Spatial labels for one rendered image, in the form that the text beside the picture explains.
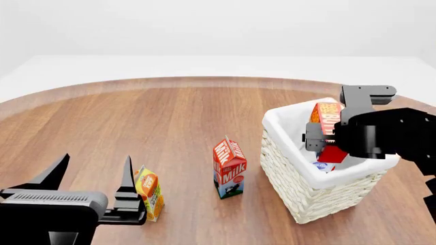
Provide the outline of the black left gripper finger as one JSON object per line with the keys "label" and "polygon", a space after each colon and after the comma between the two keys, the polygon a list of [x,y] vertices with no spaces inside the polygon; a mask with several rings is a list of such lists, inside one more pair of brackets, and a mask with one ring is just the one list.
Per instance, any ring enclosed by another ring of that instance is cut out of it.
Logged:
{"label": "black left gripper finger", "polygon": [[65,153],[60,159],[55,161],[50,167],[30,181],[6,189],[1,189],[0,197],[7,199],[22,190],[57,191],[65,175],[69,159],[70,156]]}
{"label": "black left gripper finger", "polygon": [[130,156],[126,158],[121,185],[114,197],[116,210],[141,210],[142,198],[136,192]]}

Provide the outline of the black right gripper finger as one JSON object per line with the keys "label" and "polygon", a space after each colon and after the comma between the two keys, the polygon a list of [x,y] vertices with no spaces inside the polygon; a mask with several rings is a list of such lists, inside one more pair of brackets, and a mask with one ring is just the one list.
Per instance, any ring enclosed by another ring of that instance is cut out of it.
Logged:
{"label": "black right gripper finger", "polygon": [[345,106],[341,111],[341,125],[359,114],[374,112],[374,105],[387,105],[397,90],[388,85],[342,85],[340,102]]}
{"label": "black right gripper finger", "polygon": [[334,135],[323,134],[321,124],[316,122],[306,124],[306,133],[302,135],[302,141],[305,142],[308,151],[323,151],[325,146],[336,144]]}

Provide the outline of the red butter box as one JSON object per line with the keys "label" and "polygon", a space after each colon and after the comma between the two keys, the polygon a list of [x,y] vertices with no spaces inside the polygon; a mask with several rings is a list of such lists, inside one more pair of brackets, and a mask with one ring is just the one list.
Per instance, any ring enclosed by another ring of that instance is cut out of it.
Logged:
{"label": "red butter box", "polygon": [[[334,125],[341,122],[340,103],[316,103],[310,115],[309,123],[320,123],[322,132],[325,135],[334,135]],[[336,144],[327,145],[323,151],[313,151],[318,162],[322,163],[342,163],[347,153],[341,150]]]}

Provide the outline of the blue white cream cheese box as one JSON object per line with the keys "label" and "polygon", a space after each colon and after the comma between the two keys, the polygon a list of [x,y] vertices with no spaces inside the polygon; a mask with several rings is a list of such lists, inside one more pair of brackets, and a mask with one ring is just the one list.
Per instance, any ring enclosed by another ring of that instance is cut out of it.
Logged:
{"label": "blue white cream cheese box", "polygon": [[322,162],[315,162],[313,165],[318,168],[320,171],[324,173],[330,173],[333,171],[336,167],[335,163],[322,163]]}

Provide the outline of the white woven wicker basket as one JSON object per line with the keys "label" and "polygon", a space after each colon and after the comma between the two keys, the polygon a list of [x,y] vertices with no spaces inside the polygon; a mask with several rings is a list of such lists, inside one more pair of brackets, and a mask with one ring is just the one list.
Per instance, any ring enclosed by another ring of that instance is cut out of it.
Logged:
{"label": "white woven wicker basket", "polygon": [[349,184],[314,189],[281,154],[267,131],[262,133],[260,165],[298,224],[306,224],[356,206],[387,173],[380,171]]}

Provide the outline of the yellow orange juice carton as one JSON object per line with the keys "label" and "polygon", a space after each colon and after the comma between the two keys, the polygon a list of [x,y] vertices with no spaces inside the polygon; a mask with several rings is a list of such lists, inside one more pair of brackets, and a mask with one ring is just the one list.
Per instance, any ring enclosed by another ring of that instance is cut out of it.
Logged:
{"label": "yellow orange juice carton", "polygon": [[146,206],[146,220],[157,222],[165,205],[158,176],[142,165],[134,174],[134,184]]}

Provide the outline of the red milk carton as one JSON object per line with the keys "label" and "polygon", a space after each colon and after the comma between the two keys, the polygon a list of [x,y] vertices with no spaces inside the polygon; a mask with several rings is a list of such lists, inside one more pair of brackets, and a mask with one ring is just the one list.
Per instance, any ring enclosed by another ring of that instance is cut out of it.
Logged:
{"label": "red milk carton", "polygon": [[213,148],[213,181],[220,199],[243,193],[247,159],[227,136]]}

